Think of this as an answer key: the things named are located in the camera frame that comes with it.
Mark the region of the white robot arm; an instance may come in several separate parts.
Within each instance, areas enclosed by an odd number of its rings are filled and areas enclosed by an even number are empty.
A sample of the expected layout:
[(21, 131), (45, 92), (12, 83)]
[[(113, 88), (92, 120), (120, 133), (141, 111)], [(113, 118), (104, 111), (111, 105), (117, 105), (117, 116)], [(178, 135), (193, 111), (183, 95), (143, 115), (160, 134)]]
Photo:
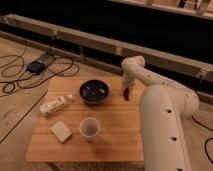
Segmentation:
[(181, 123), (199, 109), (196, 92), (145, 68), (142, 56), (121, 62), (124, 98), (136, 80), (146, 85), (139, 102), (145, 171), (192, 171)]

